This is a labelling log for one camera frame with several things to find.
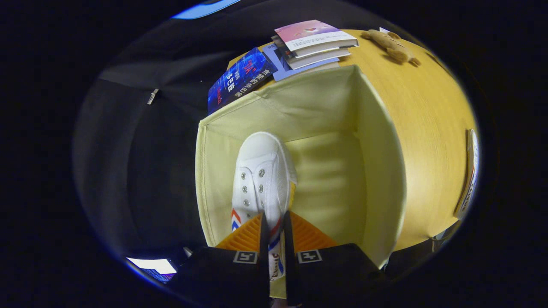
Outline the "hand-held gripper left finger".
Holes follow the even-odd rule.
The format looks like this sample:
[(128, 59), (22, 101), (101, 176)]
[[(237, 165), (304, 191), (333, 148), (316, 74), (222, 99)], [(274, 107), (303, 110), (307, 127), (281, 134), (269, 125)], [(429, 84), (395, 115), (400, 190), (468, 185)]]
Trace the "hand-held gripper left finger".
[(201, 247), (180, 266), (171, 290), (194, 308), (268, 308), (269, 230), (256, 215), (216, 247)]

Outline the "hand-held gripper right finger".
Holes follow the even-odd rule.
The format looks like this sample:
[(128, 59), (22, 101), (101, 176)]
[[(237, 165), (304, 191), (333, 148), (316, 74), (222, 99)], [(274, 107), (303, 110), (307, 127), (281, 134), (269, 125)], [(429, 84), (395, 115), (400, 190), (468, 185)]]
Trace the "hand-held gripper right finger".
[(294, 212), (283, 224), (289, 305), (365, 308), (385, 288), (385, 274), (356, 244), (337, 244)]

